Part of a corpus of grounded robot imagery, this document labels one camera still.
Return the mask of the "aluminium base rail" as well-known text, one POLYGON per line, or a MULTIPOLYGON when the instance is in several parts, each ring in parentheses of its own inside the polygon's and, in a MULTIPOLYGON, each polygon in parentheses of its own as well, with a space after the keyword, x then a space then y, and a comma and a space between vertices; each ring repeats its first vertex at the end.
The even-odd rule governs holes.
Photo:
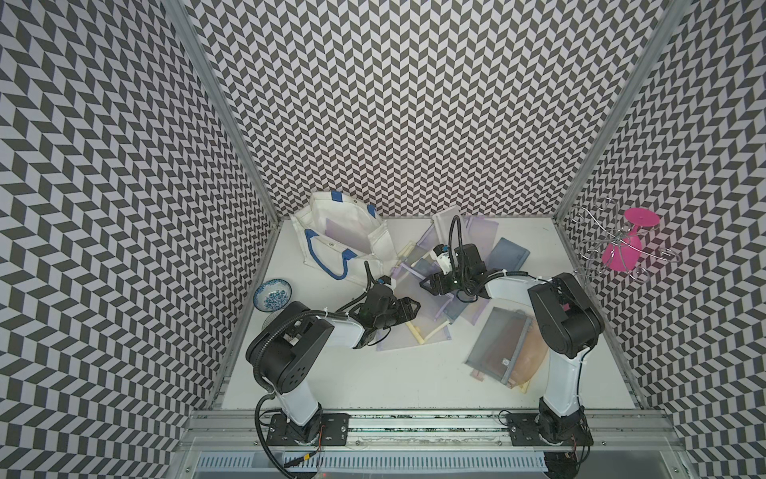
MULTIPOLYGON (((520 425, 505 421, 493 409, 356 409, 347 410, 343 425, 323 432, 322 446, 346 450, 373 449, 550 449, 582 447, 582 441, 546 443, 529 409, 517 409, 520 425)), ((592 409, 586 413, 592 452, 681 450, 683 441, 658 410, 592 409)), ((187 422, 181 450, 248 449, 259 445, 259 421, 252 410, 198 411, 187 422)))

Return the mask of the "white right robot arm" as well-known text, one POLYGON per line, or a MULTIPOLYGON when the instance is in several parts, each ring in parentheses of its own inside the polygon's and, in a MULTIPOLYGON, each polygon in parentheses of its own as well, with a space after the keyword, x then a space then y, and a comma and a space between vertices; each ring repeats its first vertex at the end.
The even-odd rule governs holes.
POLYGON ((437 245, 430 253, 438 271, 421 281, 431 295, 452 293, 461 301, 529 298, 549 350, 549 379, 535 420, 538 439, 550 445, 594 444, 580 385, 588 355, 604 332, 604 320, 571 273, 550 279, 526 271, 488 269, 475 245, 437 245))

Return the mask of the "blue patterned ceramic bowl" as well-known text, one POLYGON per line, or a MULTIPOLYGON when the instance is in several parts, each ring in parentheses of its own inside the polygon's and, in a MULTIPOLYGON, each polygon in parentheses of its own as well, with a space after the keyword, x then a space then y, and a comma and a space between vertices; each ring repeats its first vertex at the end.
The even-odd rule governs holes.
POLYGON ((253 294, 253 306, 263 313, 284 309, 291 301, 292 286, 285 279, 269 279, 253 294))

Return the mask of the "yellow trim mesh pouch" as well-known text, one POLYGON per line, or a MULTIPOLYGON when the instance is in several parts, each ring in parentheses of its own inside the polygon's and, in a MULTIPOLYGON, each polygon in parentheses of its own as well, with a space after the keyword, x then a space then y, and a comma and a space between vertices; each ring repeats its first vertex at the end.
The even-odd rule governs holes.
POLYGON ((412 321, 394 327, 391 333, 393 346, 391 349, 403 349, 433 344, 450 340, 446 317, 442 312, 446 307, 448 297, 435 297, 420 283, 434 271, 438 271, 438 265, 428 259, 428 253, 409 241, 400 252, 401 261, 392 272, 395 283, 394 293, 399 299, 409 297, 420 303, 420 309, 412 321))

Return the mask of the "lilac mesh pouch rear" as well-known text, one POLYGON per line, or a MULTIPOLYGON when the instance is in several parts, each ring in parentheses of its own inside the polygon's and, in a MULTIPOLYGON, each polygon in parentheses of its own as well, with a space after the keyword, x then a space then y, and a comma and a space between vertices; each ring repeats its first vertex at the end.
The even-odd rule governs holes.
MULTIPOLYGON (((483 261, 488 259, 497 239, 499 224, 483 217, 468 217, 467 239, 463 243, 472 243, 477 247, 483 261)), ((434 225, 430 225, 426 233, 417 241, 417 247, 429 251, 439 245, 434 225)))

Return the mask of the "white mesh pencil pouch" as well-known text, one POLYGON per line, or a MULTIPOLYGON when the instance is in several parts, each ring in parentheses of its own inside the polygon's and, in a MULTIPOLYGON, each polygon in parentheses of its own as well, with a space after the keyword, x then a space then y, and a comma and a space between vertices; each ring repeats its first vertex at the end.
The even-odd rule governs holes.
POLYGON ((432 216, 432 222, 436 231, 438 243, 444 243, 444 245, 447 245, 449 241, 448 235, 454 217, 458 217, 460 219, 463 239, 467 239, 467 220, 462 215, 458 206, 452 206, 432 216))

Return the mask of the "grey mesh pouch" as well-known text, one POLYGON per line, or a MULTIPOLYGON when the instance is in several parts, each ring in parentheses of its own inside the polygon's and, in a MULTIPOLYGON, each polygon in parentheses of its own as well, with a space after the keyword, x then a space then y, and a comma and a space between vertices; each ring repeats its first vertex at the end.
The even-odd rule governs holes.
POLYGON ((466 365, 509 385, 532 323, 533 318, 520 309, 493 307, 466 365))

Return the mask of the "magenta plastic wine glass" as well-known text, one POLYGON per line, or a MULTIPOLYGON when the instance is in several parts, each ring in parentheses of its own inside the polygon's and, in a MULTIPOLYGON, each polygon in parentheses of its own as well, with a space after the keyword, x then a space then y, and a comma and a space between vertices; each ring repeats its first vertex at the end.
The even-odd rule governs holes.
POLYGON ((611 271, 632 273, 644 252, 640 230, 658 226, 660 216, 648 209, 630 208, 624 213, 624 219, 628 229, 620 230, 608 240, 602 252, 602 265, 611 271))

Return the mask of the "purple mesh pouch bottom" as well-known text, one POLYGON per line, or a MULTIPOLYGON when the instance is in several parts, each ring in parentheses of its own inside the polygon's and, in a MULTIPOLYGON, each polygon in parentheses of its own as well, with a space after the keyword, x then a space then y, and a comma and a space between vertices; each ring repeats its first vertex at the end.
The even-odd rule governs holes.
POLYGON ((413 323, 405 323, 394 327, 391 333, 375 348, 377 351, 407 349, 450 341, 451 339, 448 321, 434 323, 434 325, 421 325, 420 327, 413 325, 413 323))

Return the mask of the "white canvas bag blue handles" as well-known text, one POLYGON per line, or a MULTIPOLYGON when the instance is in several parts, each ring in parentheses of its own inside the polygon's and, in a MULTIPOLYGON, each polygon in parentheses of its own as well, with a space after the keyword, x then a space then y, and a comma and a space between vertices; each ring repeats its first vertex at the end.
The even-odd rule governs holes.
POLYGON ((387 221, 375 207, 339 191, 313 193, 290 216, 303 263, 333 281, 365 285, 366 269, 377 279, 398 261, 387 221))

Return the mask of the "dark blue flat pouch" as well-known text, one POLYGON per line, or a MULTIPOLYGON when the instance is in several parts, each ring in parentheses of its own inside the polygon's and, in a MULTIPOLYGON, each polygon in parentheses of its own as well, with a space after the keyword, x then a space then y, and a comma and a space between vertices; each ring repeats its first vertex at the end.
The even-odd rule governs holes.
POLYGON ((526 263, 531 252, 505 238, 500 238, 492 249, 486 267, 488 269, 505 269, 506 271, 520 271, 526 263))

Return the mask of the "blue mesh pouch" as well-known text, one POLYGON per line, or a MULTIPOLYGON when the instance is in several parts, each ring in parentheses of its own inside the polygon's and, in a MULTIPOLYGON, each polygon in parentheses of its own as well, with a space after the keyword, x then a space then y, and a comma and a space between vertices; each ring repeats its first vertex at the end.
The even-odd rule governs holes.
POLYGON ((460 299, 451 299, 444 308, 443 315, 450 323, 454 323, 470 305, 472 303, 465 303, 460 299))

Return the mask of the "purple mesh pouch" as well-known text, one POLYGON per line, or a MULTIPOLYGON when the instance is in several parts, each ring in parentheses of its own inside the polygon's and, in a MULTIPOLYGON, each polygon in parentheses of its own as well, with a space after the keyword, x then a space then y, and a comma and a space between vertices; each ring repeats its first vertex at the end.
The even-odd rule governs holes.
POLYGON ((394 327, 391 333, 375 348, 377 351, 407 349, 450 341, 451 339, 448 321, 434 323, 434 325, 421 325, 420 327, 413 325, 413 323, 405 323, 394 327))
POLYGON ((351 249, 355 249, 355 251, 360 251, 364 255, 370 255, 372 253, 372 245, 369 235, 374 230, 375 225, 369 222, 352 222, 350 226, 344 226, 332 219, 327 219, 325 235, 351 249))

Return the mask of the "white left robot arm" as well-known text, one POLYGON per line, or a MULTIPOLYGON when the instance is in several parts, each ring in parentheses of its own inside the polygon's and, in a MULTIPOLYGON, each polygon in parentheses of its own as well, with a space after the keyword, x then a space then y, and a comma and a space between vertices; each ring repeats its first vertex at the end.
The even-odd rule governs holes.
POLYGON ((313 444, 326 429, 323 409, 306 379, 327 347, 363 349, 379 343, 378 333, 410 323, 421 303, 397 297, 383 279, 367 285, 359 297, 330 313, 293 301, 251 342, 245 359, 253 378, 279 403, 277 418, 285 436, 297 444, 313 444))

